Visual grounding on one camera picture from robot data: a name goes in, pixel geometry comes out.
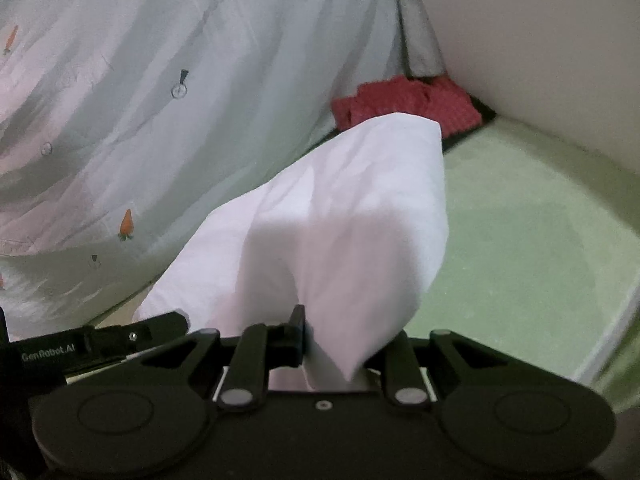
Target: round disc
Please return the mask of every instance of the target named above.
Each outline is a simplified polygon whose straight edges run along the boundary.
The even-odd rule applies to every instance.
[[[78,384],[39,404],[33,434],[60,469],[113,478],[142,474],[180,455],[206,422],[204,401],[186,386]]]
[[[460,386],[444,401],[440,423],[469,456],[526,474],[587,466],[609,445],[615,418],[580,386]]]

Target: green mat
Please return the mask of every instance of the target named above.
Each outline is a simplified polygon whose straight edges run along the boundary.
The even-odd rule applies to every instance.
[[[445,164],[447,254],[407,332],[449,328],[577,378],[640,283],[640,178],[504,118]],[[594,382],[615,407],[635,393],[623,376],[640,385],[634,330]]]

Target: bolt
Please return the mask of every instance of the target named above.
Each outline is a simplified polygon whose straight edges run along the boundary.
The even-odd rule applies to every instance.
[[[220,400],[229,406],[246,406],[254,400],[254,396],[249,390],[245,390],[244,388],[232,388],[226,392],[222,392]]]
[[[334,404],[330,400],[318,400],[318,402],[316,402],[316,410],[320,410],[321,412],[327,412],[333,406]]]
[[[402,388],[396,391],[396,400],[400,404],[421,404],[429,398],[420,388]]]

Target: carrot pattern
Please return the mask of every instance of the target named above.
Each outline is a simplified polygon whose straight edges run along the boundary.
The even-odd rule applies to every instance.
[[[131,209],[127,209],[127,212],[122,219],[122,224],[120,224],[120,233],[118,236],[122,241],[133,238],[133,219],[131,218]]]
[[[4,47],[4,54],[7,55],[8,53],[11,52],[11,46],[12,44],[14,44],[15,41],[15,35],[18,34],[18,26],[16,25],[14,27],[14,30],[11,31],[11,34],[9,35],[9,39],[6,40],[6,46]]]

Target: red towel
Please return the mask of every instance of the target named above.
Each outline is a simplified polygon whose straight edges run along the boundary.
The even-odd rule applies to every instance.
[[[466,132],[482,124],[482,116],[466,92],[447,76],[426,84],[396,76],[388,81],[365,83],[355,96],[331,103],[340,131],[367,119],[393,112],[426,117],[440,123],[442,138]]]

